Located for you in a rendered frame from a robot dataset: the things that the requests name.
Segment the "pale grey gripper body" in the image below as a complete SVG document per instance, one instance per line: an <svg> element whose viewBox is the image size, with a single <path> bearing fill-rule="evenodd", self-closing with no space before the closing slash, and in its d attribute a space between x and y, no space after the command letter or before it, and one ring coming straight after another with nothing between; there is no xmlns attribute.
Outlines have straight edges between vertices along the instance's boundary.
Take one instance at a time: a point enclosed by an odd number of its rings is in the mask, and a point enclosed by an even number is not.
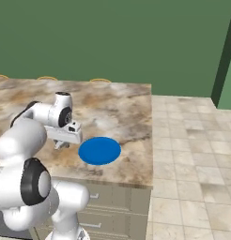
<svg viewBox="0 0 231 240"><path fill-rule="evenodd" d="M46 126L45 128L49 139L74 144L80 144L83 141L80 125L66 125L64 127Z"/></svg>

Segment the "blue round plate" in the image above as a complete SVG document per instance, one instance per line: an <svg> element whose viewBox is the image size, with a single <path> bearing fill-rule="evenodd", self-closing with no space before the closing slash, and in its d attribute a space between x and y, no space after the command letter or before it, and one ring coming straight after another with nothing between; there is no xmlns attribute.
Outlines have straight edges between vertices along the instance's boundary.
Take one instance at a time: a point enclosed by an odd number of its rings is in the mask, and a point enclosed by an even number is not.
<svg viewBox="0 0 231 240"><path fill-rule="evenodd" d="M115 161L121 153L117 141L108 137L94 137L84 141L78 150L82 161L90 165L106 165Z"/></svg>

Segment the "beige drawer front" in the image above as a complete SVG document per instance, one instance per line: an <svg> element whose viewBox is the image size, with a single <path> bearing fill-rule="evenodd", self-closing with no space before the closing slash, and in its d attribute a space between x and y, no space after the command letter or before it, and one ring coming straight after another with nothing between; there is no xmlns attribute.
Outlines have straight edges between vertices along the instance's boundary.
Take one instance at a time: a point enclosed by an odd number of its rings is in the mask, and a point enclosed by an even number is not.
<svg viewBox="0 0 231 240"><path fill-rule="evenodd" d="M115 211L131 211L131 189L129 187L118 187L108 185L86 185L90 195L99 193L98 199L90 199L88 207L115 210Z"/></svg>
<svg viewBox="0 0 231 240"><path fill-rule="evenodd" d="M101 228L84 227L89 233L97 233L102 235L111 235L114 237L129 238L129 221L120 214L82 212L78 214L81 223L99 224Z"/></svg>

